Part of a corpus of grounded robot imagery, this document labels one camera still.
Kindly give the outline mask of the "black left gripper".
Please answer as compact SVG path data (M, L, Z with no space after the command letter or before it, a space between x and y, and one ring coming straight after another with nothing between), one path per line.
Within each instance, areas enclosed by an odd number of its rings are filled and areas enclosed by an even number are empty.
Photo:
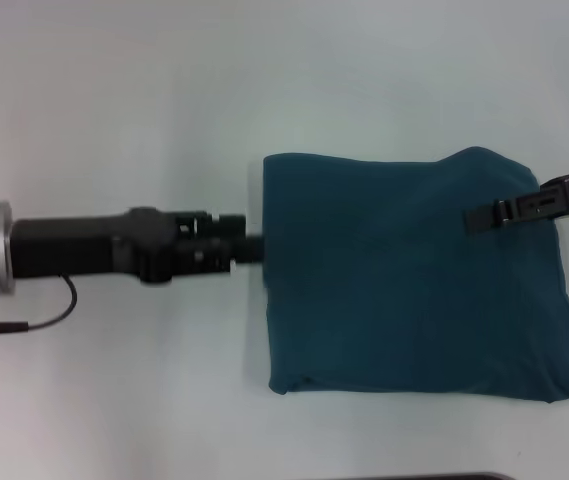
M173 216L134 208L114 216L22 219L10 233L13 277L125 274L151 285L176 275L229 273L231 264L258 264L264 240L246 236L243 215L204 211Z

